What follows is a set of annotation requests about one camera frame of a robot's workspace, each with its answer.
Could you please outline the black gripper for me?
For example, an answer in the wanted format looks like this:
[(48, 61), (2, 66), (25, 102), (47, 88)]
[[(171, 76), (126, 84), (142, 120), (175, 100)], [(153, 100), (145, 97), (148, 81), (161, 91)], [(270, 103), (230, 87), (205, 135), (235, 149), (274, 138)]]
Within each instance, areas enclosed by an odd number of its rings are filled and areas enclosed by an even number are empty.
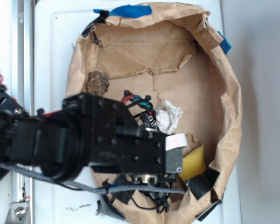
[(88, 93), (63, 100), (62, 111), (74, 120), (84, 163), (95, 172), (130, 175), (137, 183), (176, 184), (182, 171), (182, 148), (166, 150), (157, 128), (139, 126), (123, 103)]

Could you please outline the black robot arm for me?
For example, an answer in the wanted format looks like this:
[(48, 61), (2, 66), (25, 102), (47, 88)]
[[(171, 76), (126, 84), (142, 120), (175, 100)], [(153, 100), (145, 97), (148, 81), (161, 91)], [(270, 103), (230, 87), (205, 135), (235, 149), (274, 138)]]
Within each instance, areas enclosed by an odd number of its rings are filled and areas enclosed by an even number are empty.
[(129, 106), (87, 93), (66, 98), (50, 115), (0, 110), (0, 165), (37, 166), (56, 182), (74, 180), (86, 166), (174, 182), (182, 172), (182, 147), (167, 149), (167, 140), (148, 118), (138, 125)]

